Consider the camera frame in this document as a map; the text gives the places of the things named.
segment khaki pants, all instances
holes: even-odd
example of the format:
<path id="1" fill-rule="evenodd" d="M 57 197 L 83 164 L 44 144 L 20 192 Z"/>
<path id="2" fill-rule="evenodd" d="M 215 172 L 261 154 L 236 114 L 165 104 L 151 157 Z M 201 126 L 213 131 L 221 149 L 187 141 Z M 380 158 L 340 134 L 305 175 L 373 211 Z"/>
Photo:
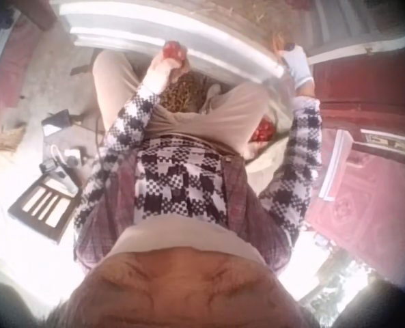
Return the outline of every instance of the khaki pants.
<path id="1" fill-rule="evenodd" d="M 104 127 L 108 130 L 140 84 L 123 53 L 105 50 L 93 66 L 94 83 Z M 242 154 L 253 132 L 268 111 L 269 96 L 261 85 L 243 83 L 230 92 L 215 96 L 210 112 L 170 113 L 156 107 L 145 137 L 181 134 L 207 141 L 224 151 Z"/>

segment hand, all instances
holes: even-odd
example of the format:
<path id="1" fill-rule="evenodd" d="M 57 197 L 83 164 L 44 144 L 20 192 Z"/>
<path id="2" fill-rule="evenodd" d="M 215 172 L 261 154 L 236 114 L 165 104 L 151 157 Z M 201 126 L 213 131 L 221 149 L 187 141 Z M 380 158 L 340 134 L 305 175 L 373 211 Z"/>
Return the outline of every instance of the hand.
<path id="1" fill-rule="evenodd" d="M 179 60 L 164 56 L 161 51 L 152 60 L 143 84 L 153 93 L 161 94 L 170 83 L 175 83 L 183 74 L 190 71 L 188 59 Z"/>
<path id="2" fill-rule="evenodd" d="M 314 79 L 304 49 L 295 45 L 291 51 L 279 51 L 293 78 L 297 96 L 314 97 Z"/>

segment red fruit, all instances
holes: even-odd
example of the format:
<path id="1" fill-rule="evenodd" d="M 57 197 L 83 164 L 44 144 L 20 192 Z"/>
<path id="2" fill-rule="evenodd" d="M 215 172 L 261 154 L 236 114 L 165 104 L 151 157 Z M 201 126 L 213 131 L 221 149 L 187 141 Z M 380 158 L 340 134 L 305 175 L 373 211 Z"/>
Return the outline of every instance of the red fruit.
<path id="1" fill-rule="evenodd" d="M 167 41 L 163 47 L 163 56 L 183 62 L 187 56 L 187 49 L 177 41 Z"/>

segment shirt sleeve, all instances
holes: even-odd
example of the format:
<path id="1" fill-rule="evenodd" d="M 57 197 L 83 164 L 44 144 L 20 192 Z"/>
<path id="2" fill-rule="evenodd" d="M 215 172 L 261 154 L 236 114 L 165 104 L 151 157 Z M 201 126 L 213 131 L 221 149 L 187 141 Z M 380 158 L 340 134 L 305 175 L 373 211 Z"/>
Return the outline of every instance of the shirt sleeve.
<path id="1" fill-rule="evenodd" d="M 262 206 L 286 233 L 290 247 L 310 205 L 311 190 L 322 166 L 322 119 L 319 100 L 296 97 L 294 119 L 281 167 L 259 198 Z"/>
<path id="2" fill-rule="evenodd" d="M 109 177 L 118 169 L 124 153 L 137 147 L 144 138 L 154 105 L 159 96 L 141 84 L 135 95 L 120 110 L 117 119 L 104 136 L 98 156 L 92 165 L 92 174 L 85 184 L 81 202 L 74 211 L 75 231 L 79 232 L 92 209 L 104 194 Z"/>

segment person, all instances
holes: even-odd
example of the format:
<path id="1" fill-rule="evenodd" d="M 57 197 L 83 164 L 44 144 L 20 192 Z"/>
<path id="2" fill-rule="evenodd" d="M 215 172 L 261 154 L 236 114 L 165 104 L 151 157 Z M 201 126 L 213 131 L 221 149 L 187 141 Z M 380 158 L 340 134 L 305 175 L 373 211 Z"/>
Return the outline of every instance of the person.
<path id="1" fill-rule="evenodd" d="M 257 196 L 240 156 L 268 108 L 243 83 L 206 115 L 159 95 L 188 62 L 158 54 L 140 83 L 124 54 L 93 75 L 107 132 L 75 211 L 88 272 L 49 327 L 307 327 L 277 274 L 288 263 L 321 166 L 321 118 L 300 46 L 282 53 L 296 88 L 282 166 Z"/>

